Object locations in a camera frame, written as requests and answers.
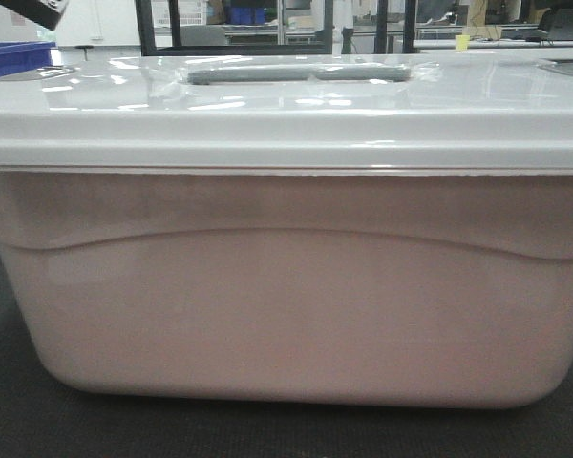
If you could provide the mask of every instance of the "white wall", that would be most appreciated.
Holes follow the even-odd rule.
[[[34,41],[37,29],[32,21],[0,5],[0,41]]]
[[[134,0],[70,0],[55,35],[58,46],[139,45]]]

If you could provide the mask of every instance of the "dark carpet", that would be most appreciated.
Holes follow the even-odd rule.
[[[0,263],[0,457],[573,457],[573,366],[504,411],[98,396],[40,365]]]

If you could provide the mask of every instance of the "lid handle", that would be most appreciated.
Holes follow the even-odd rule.
[[[410,69],[398,65],[363,65],[347,66],[259,66],[259,67],[222,67],[211,70],[195,70],[187,75],[189,84],[218,83],[253,83],[306,81],[364,81],[381,79],[387,81],[407,81]]]

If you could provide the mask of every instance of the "blue bin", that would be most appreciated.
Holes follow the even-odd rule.
[[[259,25],[265,22],[265,9],[263,8],[231,8],[230,24],[236,25]]]
[[[0,76],[51,65],[54,47],[55,43],[46,41],[0,43]]]

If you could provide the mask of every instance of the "yellow object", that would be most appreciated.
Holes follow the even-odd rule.
[[[457,35],[456,36],[456,50],[466,51],[469,48],[469,35]]]

